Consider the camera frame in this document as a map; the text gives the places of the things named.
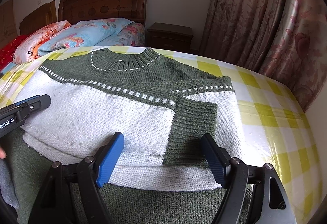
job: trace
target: sweater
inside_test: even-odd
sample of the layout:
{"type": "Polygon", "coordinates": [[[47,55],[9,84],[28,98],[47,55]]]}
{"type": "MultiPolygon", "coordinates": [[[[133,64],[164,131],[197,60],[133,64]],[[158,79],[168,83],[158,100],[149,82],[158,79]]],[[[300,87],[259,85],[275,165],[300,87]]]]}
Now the sweater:
{"type": "Polygon", "coordinates": [[[116,131],[124,134],[125,147],[111,184],[101,191],[117,224],[213,219],[224,190],[217,188],[199,139],[211,133],[231,156],[242,159],[244,154],[229,77],[217,78],[150,48],[133,55],[103,49],[46,60],[16,101],[37,94],[48,94],[52,103],[22,127],[30,148],[13,134],[1,142],[13,171],[21,223],[26,223],[40,174],[51,164],[47,160],[79,162],[116,131]]]}
{"type": "Polygon", "coordinates": [[[46,60],[16,101],[48,94],[51,106],[28,118],[24,141],[63,164],[93,155],[116,132],[124,150],[110,183],[157,191],[220,187],[201,151],[210,133],[243,158],[244,136],[229,77],[215,77],[147,48],[108,49],[46,60]]]}

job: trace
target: wooden headboard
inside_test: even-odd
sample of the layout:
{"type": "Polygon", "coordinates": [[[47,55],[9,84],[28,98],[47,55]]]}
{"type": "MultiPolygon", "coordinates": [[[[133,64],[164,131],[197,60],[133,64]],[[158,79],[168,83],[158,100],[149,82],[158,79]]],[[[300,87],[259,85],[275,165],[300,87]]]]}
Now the wooden headboard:
{"type": "Polygon", "coordinates": [[[58,20],[79,21],[124,17],[145,24],[147,0],[60,0],[58,20]]]}
{"type": "Polygon", "coordinates": [[[27,35],[40,28],[57,22],[55,1],[45,3],[26,16],[19,24],[21,35],[27,35]]]}

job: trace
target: hand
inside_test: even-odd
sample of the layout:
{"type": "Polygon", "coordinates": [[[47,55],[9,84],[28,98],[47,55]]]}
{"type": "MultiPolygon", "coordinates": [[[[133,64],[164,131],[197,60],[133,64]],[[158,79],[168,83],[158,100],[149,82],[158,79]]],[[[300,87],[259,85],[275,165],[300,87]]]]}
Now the hand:
{"type": "Polygon", "coordinates": [[[0,147],[0,159],[4,159],[6,156],[5,151],[0,147]]]}

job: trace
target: cabinet handle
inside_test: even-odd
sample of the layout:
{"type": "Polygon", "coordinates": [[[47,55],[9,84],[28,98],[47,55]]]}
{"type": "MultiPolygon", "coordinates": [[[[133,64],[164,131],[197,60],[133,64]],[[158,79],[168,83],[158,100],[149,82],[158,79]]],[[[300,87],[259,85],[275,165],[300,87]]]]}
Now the cabinet handle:
{"type": "Polygon", "coordinates": [[[173,45],[170,44],[164,44],[165,47],[174,47],[173,45]]]}

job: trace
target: bolt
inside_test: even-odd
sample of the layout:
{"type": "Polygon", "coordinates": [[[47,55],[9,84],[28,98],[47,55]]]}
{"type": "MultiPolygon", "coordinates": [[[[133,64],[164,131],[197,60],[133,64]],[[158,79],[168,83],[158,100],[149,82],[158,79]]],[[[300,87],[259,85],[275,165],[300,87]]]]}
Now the bolt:
{"type": "Polygon", "coordinates": [[[241,163],[241,160],[240,160],[239,158],[232,158],[232,159],[231,159],[231,162],[232,162],[233,164],[240,164],[240,163],[241,163]]]}
{"type": "Polygon", "coordinates": [[[85,162],[86,163],[92,163],[94,161],[94,157],[91,156],[91,155],[88,155],[86,158],[85,158],[85,162]]]}
{"type": "Polygon", "coordinates": [[[266,169],[272,170],[274,167],[270,163],[265,163],[264,166],[266,169]]]}
{"type": "Polygon", "coordinates": [[[52,163],[52,167],[53,168],[58,168],[60,166],[60,162],[59,161],[56,161],[56,162],[53,162],[52,163]]]}

